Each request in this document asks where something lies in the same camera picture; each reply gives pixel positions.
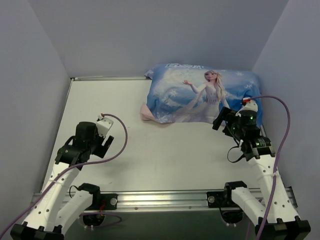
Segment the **blue pink printed pillowcase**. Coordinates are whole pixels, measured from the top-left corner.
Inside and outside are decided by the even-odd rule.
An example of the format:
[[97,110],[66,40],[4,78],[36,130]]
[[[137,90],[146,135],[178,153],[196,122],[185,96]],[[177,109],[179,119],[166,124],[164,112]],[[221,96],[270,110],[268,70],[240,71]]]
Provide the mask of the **blue pink printed pillowcase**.
[[140,117],[161,124],[212,123],[223,107],[239,111],[244,98],[261,94],[258,75],[246,70],[166,63],[145,76],[151,86]]

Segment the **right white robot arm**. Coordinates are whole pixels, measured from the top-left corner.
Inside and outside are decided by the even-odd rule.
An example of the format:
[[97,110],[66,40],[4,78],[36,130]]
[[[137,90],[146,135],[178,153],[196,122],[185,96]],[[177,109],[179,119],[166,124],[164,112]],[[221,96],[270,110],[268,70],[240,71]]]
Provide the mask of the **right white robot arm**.
[[311,231],[293,206],[276,166],[272,142],[257,127],[257,112],[242,108],[235,112],[223,107],[213,129],[225,122],[223,133],[238,142],[242,157],[254,172],[264,202],[261,203],[242,181],[227,182],[223,203],[237,205],[251,220],[258,240],[303,240]]

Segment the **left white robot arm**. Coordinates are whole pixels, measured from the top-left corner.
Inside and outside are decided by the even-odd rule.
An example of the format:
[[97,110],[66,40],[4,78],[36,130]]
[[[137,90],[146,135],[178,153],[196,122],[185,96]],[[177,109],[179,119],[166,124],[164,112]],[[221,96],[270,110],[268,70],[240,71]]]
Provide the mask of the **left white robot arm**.
[[63,204],[65,195],[91,156],[104,158],[114,138],[108,135],[113,121],[79,122],[75,134],[57,151],[50,177],[41,196],[28,210],[21,224],[14,224],[14,240],[62,240],[73,222],[87,208],[95,210],[102,203],[99,186],[83,183],[75,195]]

